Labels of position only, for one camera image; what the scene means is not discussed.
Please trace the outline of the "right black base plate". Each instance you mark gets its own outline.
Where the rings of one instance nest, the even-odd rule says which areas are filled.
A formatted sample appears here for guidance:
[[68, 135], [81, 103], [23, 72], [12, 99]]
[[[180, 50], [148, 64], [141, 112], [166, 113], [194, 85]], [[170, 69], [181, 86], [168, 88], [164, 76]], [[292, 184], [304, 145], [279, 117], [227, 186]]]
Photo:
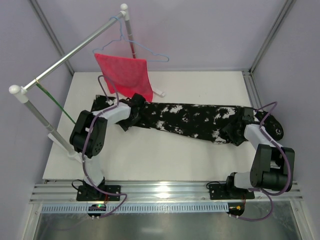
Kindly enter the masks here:
[[206, 185], [211, 200], [253, 200], [255, 194], [246, 189], [227, 186], [226, 183], [209, 182]]

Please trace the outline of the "red cloth towel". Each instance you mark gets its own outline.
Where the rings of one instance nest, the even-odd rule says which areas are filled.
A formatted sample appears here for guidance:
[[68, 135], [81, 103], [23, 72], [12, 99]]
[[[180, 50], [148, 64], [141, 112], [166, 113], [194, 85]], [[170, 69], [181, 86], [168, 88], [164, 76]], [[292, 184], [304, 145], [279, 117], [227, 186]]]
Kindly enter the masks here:
[[153, 100], [153, 90], [150, 84], [147, 61], [120, 56], [95, 53], [94, 57], [104, 75], [104, 80], [111, 94], [118, 92], [131, 98], [139, 94], [147, 102]]

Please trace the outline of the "green plastic hanger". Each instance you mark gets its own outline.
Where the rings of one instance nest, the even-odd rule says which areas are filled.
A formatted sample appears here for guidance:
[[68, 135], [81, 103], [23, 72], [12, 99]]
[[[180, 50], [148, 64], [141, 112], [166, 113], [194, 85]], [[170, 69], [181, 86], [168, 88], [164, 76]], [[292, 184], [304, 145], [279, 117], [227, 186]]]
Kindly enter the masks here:
[[64, 115], [75, 125], [76, 122], [73, 118], [65, 111], [65, 109], [60, 105], [60, 103], [49, 93], [49, 91], [44, 88], [40, 83], [37, 83], [36, 86], [45, 93], [56, 105], [57, 107], [64, 113]]

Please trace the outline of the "aluminium front rail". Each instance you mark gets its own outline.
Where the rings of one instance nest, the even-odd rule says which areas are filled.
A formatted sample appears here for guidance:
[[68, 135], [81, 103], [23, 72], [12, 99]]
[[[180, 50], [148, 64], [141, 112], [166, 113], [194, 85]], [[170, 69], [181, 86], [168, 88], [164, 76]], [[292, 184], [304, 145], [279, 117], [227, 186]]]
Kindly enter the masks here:
[[[129, 203], [161, 202], [209, 202], [210, 193], [205, 181], [107, 181], [108, 185], [120, 185]], [[37, 183], [29, 202], [75, 202], [77, 191], [70, 180], [46, 180]]]

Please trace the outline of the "black white tie-dye trousers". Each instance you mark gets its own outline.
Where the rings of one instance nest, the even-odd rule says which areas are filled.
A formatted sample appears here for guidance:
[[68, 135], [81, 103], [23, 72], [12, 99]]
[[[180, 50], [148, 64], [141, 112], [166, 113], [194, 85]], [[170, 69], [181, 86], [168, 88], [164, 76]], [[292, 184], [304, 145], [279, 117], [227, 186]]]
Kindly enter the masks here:
[[133, 127], [156, 129], [213, 144], [231, 144], [222, 132], [245, 106], [146, 102]]

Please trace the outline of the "silver white clothes rack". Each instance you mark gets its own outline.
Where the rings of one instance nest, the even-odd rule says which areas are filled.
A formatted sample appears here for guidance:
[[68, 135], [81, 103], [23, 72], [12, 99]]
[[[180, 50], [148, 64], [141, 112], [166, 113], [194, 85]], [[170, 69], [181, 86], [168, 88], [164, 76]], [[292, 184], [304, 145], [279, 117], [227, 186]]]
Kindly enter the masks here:
[[35, 15], [39, 19], [41, 25], [45, 29], [49, 39], [52, 41], [53, 46], [56, 48], [61, 58], [55, 62], [52, 66], [46, 69], [43, 73], [39, 76], [35, 77], [30, 83], [26, 86], [18, 86], [12, 85], [9, 87], [9, 92], [17, 98], [17, 100], [24, 104], [27, 109], [40, 121], [40, 123], [47, 129], [49, 132], [48, 137], [58, 146], [65, 150], [66, 155], [69, 159], [76, 160], [79, 163], [82, 162], [82, 157], [79, 153], [73, 150], [72, 146], [67, 143], [67, 141], [60, 135], [60, 133], [48, 122], [48, 120], [40, 113], [40, 111], [31, 103], [29, 98], [27, 97], [28, 90], [32, 89], [34, 86], [39, 84], [46, 76], [51, 74], [54, 70], [60, 67], [63, 64], [66, 64], [68, 70], [73, 75], [74, 71], [69, 63], [69, 59], [73, 57], [76, 53], [78, 53], [81, 49], [83, 49], [86, 45], [92, 42], [95, 38], [101, 35], [104, 31], [109, 29], [116, 21], [109, 20], [105, 23], [102, 27], [98, 28], [94, 31], [91, 35], [89, 35], [85, 40], [83, 40], [80, 44], [78, 44], [74, 49], [70, 52], [65, 53], [56, 38], [45, 14], [43, 13], [39, 3], [36, 0], [29, 1], [32, 10], [34, 11]]

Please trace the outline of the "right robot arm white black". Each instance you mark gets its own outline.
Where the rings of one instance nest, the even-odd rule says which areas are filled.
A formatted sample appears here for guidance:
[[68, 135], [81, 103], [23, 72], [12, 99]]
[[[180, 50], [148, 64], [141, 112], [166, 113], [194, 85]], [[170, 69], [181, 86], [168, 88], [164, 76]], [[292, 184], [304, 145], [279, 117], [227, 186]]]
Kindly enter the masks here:
[[279, 196], [291, 190], [295, 151], [278, 143], [284, 130], [273, 115], [242, 107], [222, 131], [235, 146], [248, 141], [255, 149], [251, 169], [227, 177], [225, 190], [229, 196], [244, 197], [253, 189]]

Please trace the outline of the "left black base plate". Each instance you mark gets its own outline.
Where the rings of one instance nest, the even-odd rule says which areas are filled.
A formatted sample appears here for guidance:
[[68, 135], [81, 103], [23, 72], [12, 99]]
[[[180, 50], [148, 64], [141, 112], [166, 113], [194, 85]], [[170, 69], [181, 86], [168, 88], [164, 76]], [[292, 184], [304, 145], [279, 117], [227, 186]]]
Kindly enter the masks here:
[[104, 194], [90, 185], [80, 185], [77, 190], [76, 200], [78, 202], [118, 202], [120, 200], [118, 195], [121, 193], [120, 185], [102, 185], [102, 190], [108, 192], [108, 194]]

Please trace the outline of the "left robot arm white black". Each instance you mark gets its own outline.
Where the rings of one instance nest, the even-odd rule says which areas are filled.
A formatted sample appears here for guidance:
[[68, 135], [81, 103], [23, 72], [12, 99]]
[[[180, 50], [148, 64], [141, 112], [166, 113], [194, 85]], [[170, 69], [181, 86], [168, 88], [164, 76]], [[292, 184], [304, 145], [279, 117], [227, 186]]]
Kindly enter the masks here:
[[120, 200], [120, 186], [107, 186], [97, 155], [104, 147], [107, 127], [118, 124], [124, 131], [141, 119], [146, 99], [135, 93], [132, 98], [118, 99], [97, 95], [91, 111], [80, 112], [69, 142], [81, 154], [84, 178], [77, 188], [77, 201]]

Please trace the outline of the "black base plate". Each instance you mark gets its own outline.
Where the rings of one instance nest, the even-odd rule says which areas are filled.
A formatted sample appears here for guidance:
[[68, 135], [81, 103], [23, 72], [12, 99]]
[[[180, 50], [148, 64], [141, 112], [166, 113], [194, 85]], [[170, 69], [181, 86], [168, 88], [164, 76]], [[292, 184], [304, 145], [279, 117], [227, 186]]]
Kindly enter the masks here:
[[211, 200], [253, 200], [255, 194], [246, 189], [227, 186], [226, 183], [209, 182], [206, 185]]
[[108, 194], [104, 194], [90, 185], [80, 185], [77, 190], [76, 200], [78, 202], [118, 202], [120, 200], [118, 195], [121, 193], [120, 185], [102, 185], [102, 190], [108, 192]]

